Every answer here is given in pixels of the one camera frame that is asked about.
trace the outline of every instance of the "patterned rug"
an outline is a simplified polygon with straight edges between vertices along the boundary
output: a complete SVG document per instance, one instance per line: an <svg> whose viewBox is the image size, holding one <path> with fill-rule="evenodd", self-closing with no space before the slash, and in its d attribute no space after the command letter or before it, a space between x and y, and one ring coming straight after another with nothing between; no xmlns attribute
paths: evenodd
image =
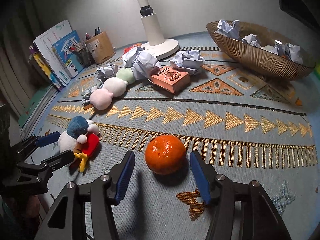
<svg viewBox="0 0 320 240"><path fill-rule="evenodd" d="M203 71L172 95L147 81L128 87L105 111L84 110L83 92L97 84L97 65L85 69L58 95L41 129L63 132L77 115L100 127L101 150L84 174L63 167L49 180L43 199L50 206L68 181L83 184L108 173L127 150L136 166L125 199L113 213L120 239L205 239L212 210L202 202L188 167L176 176L155 176L144 150L158 135L173 134L188 149L231 180L260 181L272 198L292 239L307 239L316 216L317 153L304 104L303 82L265 82L234 62L209 35L178 40L181 50L199 49ZM122 50L109 60L122 66ZM169 65L170 58L161 61ZM28 162L39 163L57 153L57 144L35 151ZM233 239L239 232L239 206ZM90 206L87 233L93 237Z"/></svg>

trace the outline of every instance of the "orange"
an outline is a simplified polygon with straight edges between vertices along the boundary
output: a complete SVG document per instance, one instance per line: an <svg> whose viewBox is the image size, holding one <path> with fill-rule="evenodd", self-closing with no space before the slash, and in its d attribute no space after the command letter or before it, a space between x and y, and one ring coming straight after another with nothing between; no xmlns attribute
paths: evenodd
<svg viewBox="0 0 320 240"><path fill-rule="evenodd" d="M186 148L173 135L161 135L149 142L145 159L154 173L167 175L180 169L186 158Z"/></svg>

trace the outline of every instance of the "blue book cover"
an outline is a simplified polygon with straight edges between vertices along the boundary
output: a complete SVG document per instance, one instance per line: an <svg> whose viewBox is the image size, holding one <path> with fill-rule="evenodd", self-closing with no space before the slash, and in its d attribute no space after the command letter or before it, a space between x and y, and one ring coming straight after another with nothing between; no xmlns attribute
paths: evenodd
<svg viewBox="0 0 320 240"><path fill-rule="evenodd" d="M68 48L74 44L78 44L79 41L80 38L77 31L72 31L52 45L53 51L66 66L72 77L75 77L83 69L83 66L77 60L76 55L68 50Z"/></svg>

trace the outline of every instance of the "pink plush ball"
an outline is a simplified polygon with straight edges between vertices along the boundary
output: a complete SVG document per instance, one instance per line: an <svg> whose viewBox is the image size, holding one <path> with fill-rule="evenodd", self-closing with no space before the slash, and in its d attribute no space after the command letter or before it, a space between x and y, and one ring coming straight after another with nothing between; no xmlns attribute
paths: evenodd
<svg viewBox="0 0 320 240"><path fill-rule="evenodd" d="M104 110L110 106L112 98L113 93L110 93L104 88L100 88L92 92L89 100L95 108L97 108L98 110Z"/></svg>

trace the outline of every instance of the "blue gripper pad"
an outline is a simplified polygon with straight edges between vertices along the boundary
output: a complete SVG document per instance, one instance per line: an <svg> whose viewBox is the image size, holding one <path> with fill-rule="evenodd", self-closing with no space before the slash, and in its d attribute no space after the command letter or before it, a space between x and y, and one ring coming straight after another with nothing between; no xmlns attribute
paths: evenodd
<svg viewBox="0 0 320 240"><path fill-rule="evenodd" d="M130 157L127 163L125 164L125 167L122 170L120 178L116 184L115 200L118 204L120 203L121 200L124 199L125 193L127 192L127 188L131 179L134 165L135 165L135 156L134 156L134 153L131 152Z"/></svg>
<svg viewBox="0 0 320 240"><path fill-rule="evenodd" d="M207 178L204 172L202 171L200 163L198 162L194 152L190 153L190 166L191 166L193 176L195 177L200 195L202 199L205 201L205 203L208 205L211 202L210 188L209 188L210 185L209 185L209 182L207 181Z"/></svg>
<svg viewBox="0 0 320 240"><path fill-rule="evenodd" d="M37 147L43 147L58 141L59 137L59 132L49 133L48 135L39 137L35 144Z"/></svg>

